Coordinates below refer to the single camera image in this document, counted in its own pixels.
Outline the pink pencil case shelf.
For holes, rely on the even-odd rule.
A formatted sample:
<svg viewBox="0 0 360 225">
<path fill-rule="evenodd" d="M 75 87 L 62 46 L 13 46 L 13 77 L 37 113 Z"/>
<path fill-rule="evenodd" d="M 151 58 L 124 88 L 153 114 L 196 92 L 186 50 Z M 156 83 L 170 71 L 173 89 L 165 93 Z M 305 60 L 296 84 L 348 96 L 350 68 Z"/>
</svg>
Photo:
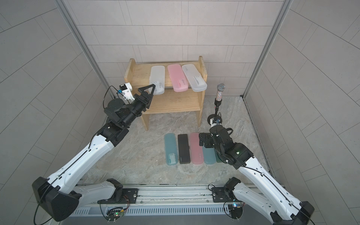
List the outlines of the pink pencil case shelf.
<svg viewBox="0 0 360 225">
<path fill-rule="evenodd" d="M 167 66 L 172 87 L 175 92 L 185 92 L 188 90 L 188 82 L 180 64 Z"/>
<path fill-rule="evenodd" d="M 204 163 L 203 159 L 203 149 L 202 146 L 199 145 L 199 134 L 198 133 L 191 133 L 189 135 L 190 141 L 190 155 L 191 155 L 191 162 L 194 165 L 201 165 Z"/>
</svg>

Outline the black pencil case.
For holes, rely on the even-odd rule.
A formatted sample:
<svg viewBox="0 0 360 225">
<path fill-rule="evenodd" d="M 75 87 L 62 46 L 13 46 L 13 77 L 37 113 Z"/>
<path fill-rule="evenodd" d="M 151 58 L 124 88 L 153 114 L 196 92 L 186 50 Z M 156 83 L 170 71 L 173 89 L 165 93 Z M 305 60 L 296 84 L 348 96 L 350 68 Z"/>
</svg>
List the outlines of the black pencil case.
<svg viewBox="0 0 360 225">
<path fill-rule="evenodd" d="M 180 164 L 189 164 L 190 160 L 190 148 L 187 134 L 178 135 L 178 148 L 179 148 L 179 162 Z"/>
</svg>

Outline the blue-grey pencil case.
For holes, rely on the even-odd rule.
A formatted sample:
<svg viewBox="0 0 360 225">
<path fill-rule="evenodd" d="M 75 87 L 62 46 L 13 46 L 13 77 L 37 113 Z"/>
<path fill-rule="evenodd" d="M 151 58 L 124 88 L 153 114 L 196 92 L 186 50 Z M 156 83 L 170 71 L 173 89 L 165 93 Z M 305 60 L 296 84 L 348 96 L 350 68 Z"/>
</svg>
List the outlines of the blue-grey pencil case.
<svg viewBox="0 0 360 225">
<path fill-rule="evenodd" d="M 217 162 L 214 148 L 202 147 L 204 163 L 207 165 L 213 165 Z"/>
</svg>

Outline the white translucent pencil case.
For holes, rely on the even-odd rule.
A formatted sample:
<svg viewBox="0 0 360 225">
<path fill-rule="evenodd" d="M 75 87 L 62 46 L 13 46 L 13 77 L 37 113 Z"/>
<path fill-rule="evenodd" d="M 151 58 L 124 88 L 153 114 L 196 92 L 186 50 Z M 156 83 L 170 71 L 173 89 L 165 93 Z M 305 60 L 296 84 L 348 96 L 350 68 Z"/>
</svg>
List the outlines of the white translucent pencil case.
<svg viewBox="0 0 360 225">
<path fill-rule="evenodd" d="M 163 94 L 165 92 L 165 67 L 152 66 L 149 82 L 155 85 L 154 95 Z"/>
</svg>

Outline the dark green pencil case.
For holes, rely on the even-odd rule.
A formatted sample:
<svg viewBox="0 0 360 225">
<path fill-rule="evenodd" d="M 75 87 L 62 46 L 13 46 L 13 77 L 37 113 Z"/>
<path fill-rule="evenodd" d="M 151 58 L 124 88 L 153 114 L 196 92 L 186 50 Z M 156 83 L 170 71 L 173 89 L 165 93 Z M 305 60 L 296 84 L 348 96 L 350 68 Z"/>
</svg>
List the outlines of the dark green pencil case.
<svg viewBox="0 0 360 225">
<path fill-rule="evenodd" d="M 223 160 L 219 157 L 219 153 L 216 150 L 214 150 L 214 152 L 215 152 L 216 162 L 223 163 Z"/>
</svg>

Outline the light teal pencil case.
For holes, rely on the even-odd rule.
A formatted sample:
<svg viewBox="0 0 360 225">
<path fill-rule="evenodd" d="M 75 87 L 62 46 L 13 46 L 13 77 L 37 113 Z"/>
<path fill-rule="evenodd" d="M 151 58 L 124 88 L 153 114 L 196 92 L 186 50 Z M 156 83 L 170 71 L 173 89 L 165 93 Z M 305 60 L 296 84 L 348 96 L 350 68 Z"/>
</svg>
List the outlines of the light teal pencil case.
<svg viewBox="0 0 360 225">
<path fill-rule="evenodd" d="M 174 133 L 168 133 L 164 136 L 166 163 L 168 166 L 174 166 L 178 163 L 178 149 L 176 136 Z"/>
</svg>

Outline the pink pencil case top shelf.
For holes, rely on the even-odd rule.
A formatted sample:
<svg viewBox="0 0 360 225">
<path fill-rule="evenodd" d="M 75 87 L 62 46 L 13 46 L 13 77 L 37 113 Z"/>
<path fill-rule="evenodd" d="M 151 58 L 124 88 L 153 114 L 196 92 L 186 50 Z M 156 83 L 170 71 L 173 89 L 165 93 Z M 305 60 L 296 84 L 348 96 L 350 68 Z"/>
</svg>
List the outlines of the pink pencil case top shelf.
<svg viewBox="0 0 360 225">
<path fill-rule="evenodd" d="M 188 82 L 180 64 L 167 66 L 172 87 L 175 92 L 185 92 L 188 90 Z"/>
</svg>

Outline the frosted white pencil case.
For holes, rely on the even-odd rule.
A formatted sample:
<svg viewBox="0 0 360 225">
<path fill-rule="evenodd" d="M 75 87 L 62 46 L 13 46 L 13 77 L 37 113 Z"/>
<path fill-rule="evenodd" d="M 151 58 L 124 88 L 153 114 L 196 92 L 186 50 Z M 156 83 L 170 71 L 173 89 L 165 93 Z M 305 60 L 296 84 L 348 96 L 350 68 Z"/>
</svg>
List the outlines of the frosted white pencil case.
<svg viewBox="0 0 360 225">
<path fill-rule="evenodd" d="M 183 65 L 182 70 L 194 92 L 203 92 L 207 89 L 206 81 L 203 79 L 194 64 Z"/>
</svg>

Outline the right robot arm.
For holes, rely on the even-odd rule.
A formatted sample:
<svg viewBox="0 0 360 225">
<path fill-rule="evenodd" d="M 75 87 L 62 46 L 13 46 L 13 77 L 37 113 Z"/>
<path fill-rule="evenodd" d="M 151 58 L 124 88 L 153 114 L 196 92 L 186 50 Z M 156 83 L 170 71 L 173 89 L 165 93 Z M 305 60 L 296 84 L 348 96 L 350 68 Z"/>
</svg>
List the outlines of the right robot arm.
<svg viewBox="0 0 360 225">
<path fill-rule="evenodd" d="M 253 152 L 244 144 L 232 140 L 231 128 L 214 125 L 208 133 L 199 134 L 199 145 L 213 147 L 223 163 L 245 175 L 260 190 L 249 189 L 237 178 L 225 184 L 225 194 L 258 211 L 274 225 L 306 225 L 315 211 L 307 201 L 301 202 L 284 189 L 260 164 Z"/>
</svg>

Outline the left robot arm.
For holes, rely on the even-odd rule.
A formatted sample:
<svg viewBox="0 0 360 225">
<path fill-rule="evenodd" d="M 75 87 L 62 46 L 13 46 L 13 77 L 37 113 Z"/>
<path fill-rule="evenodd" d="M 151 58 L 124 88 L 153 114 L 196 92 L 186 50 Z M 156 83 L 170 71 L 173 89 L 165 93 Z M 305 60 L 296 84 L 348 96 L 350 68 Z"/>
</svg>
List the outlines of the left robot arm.
<svg viewBox="0 0 360 225">
<path fill-rule="evenodd" d="M 130 83 L 120 86 L 117 93 L 128 103 L 125 104 L 119 97 L 112 99 L 104 107 L 108 123 L 96 132 L 90 143 L 58 171 L 33 182 L 38 207 L 60 222 L 79 207 L 93 202 L 120 203 L 125 200 L 129 203 L 122 193 L 123 185 L 115 179 L 85 186 L 78 186 L 78 182 L 98 160 L 124 139 L 132 122 L 150 108 L 155 89 L 156 85 L 150 84 L 139 88 L 137 94 L 132 94 Z"/>
</svg>

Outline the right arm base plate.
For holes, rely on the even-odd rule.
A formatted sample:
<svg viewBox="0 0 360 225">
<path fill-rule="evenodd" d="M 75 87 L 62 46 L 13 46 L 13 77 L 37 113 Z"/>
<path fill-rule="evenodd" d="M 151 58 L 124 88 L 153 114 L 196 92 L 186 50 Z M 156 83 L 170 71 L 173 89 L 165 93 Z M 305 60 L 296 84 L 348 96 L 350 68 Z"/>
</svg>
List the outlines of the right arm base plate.
<svg viewBox="0 0 360 225">
<path fill-rule="evenodd" d="M 212 192 L 212 199 L 214 203 L 225 203 L 225 202 L 235 202 L 240 203 L 240 200 L 235 198 L 230 198 L 226 195 L 224 187 L 210 187 L 210 191 Z"/>
</svg>

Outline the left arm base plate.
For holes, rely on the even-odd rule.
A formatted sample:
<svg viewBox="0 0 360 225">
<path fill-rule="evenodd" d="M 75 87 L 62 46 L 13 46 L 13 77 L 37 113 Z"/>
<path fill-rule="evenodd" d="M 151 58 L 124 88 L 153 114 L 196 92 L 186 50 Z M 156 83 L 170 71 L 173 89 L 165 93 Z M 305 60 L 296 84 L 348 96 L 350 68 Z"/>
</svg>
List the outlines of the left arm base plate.
<svg viewBox="0 0 360 225">
<path fill-rule="evenodd" d="M 137 188 L 118 188 L 109 199 L 97 201 L 98 204 L 134 204 L 138 195 Z"/>
</svg>

